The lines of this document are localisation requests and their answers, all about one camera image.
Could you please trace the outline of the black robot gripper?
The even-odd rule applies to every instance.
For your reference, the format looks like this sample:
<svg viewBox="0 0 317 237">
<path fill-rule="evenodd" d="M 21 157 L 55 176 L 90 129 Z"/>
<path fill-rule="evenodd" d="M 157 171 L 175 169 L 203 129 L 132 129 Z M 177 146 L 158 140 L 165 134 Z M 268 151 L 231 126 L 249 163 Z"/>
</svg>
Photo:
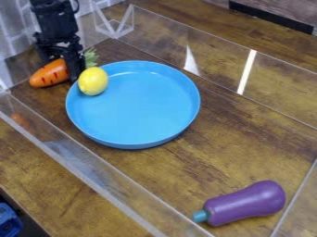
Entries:
<svg viewBox="0 0 317 237">
<path fill-rule="evenodd" d="M 80 37 L 71 34 L 67 37 L 50 38 L 42 32 L 35 32 L 36 48 L 39 51 L 42 63 L 46 65 L 54 60 L 59 59 L 63 54 L 67 69 L 70 72 L 70 80 L 75 82 L 82 71 L 86 69 L 86 58 L 82 53 L 78 53 L 83 46 L 80 44 Z"/>
</svg>

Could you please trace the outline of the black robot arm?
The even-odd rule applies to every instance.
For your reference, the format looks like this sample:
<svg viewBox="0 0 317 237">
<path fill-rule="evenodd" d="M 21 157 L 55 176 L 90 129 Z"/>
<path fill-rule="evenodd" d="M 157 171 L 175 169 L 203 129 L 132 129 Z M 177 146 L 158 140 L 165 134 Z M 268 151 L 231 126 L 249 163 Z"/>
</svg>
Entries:
<svg viewBox="0 0 317 237">
<path fill-rule="evenodd" d="M 29 0 L 29 3 L 40 26 L 40 31 L 33 33 L 40 58 L 44 63 L 63 58 L 71 82 L 75 82 L 86 68 L 83 46 L 76 35 L 75 13 L 79 8 L 72 8 L 70 0 Z"/>
</svg>

